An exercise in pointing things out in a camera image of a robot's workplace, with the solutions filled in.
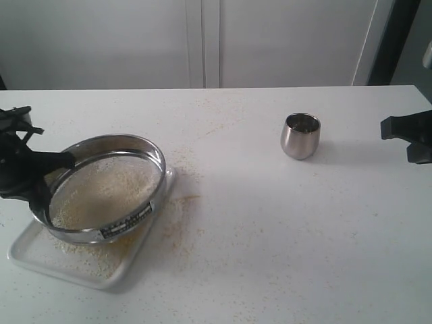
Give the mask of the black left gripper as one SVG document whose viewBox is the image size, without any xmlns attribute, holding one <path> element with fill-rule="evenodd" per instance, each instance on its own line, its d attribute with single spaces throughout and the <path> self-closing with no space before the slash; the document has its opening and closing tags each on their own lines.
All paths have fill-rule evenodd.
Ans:
<svg viewBox="0 0 432 324">
<path fill-rule="evenodd" d="M 52 226 L 49 207 L 51 191 L 40 174 L 75 166 L 70 152 L 32 151 L 27 142 L 42 128 L 26 126 L 19 130 L 1 131 L 1 198 L 28 203 L 36 220 Z"/>
</svg>

